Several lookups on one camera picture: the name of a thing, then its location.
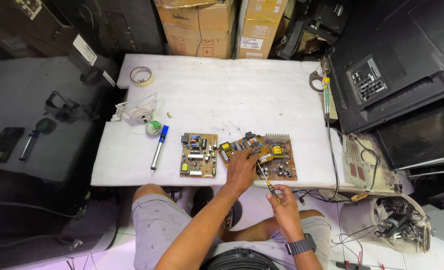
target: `screwdriver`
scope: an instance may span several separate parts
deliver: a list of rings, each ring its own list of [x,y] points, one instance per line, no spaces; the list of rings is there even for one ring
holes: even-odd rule
[[[260,168],[260,171],[262,172],[262,174],[265,177],[265,181],[267,181],[267,186],[268,186],[268,190],[270,191],[270,193],[272,193],[273,196],[275,196],[275,198],[277,198],[277,200],[279,201],[279,203],[282,203],[282,200],[279,199],[279,197],[277,197],[277,194],[275,193],[275,189],[272,186],[272,184],[270,183],[270,181],[267,179],[267,176],[265,175],[264,170],[262,169],[262,167],[260,166],[260,164],[257,162],[258,167]]]

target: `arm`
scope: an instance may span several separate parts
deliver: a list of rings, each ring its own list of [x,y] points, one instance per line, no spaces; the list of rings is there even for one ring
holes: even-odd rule
[[[225,187],[238,196],[255,179],[258,156],[244,149],[232,155]],[[199,269],[225,216],[236,202],[237,196],[221,188],[219,193],[192,219],[160,258],[156,270]]]
[[[275,218],[280,225],[280,232],[288,243],[300,241],[305,238],[300,226],[299,210],[297,200],[292,194],[290,188],[286,185],[277,184],[274,189],[281,190],[282,194],[277,196],[283,201],[279,201],[270,193],[267,194],[267,200],[272,205]],[[297,270],[322,270],[322,266],[312,250],[305,251],[293,256]]]

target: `knee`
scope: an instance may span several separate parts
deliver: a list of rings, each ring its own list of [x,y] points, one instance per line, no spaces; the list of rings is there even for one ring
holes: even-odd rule
[[[149,183],[139,187],[137,191],[135,191],[133,201],[136,201],[138,198],[149,194],[165,194],[165,191],[161,186]]]
[[[299,218],[301,220],[316,216],[323,217],[324,215],[315,209],[299,211]]]

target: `masking tape roll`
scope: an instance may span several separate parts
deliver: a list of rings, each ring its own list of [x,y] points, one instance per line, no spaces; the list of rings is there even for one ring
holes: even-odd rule
[[[148,78],[148,80],[144,80],[144,79],[135,79],[135,75],[137,75],[137,73],[139,72],[148,72],[150,74],[150,77]],[[136,67],[132,70],[132,72],[130,72],[130,79],[132,80],[132,82],[134,83],[134,85],[138,86],[138,87],[146,87],[148,85],[150,85],[152,83],[152,81],[154,80],[154,77],[152,76],[152,71],[150,71],[150,69],[146,68],[146,67]]]

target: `hand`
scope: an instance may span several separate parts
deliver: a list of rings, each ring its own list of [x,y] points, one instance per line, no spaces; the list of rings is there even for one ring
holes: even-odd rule
[[[272,205],[275,218],[280,225],[280,232],[288,243],[297,242],[305,238],[300,225],[299,208],[297,200],[290,188],[286,185],[277,184],[275,190],[281,190],[282,194],[277,194],[282,203],[279,203],[271,193],[267,194],[267,200]]]
[[[229,169],[227,170],[227,182],[225,186],[242,195],[250,187],[255,179],[255,166],[259,156],[252,151],[244,149],[231,156]]]

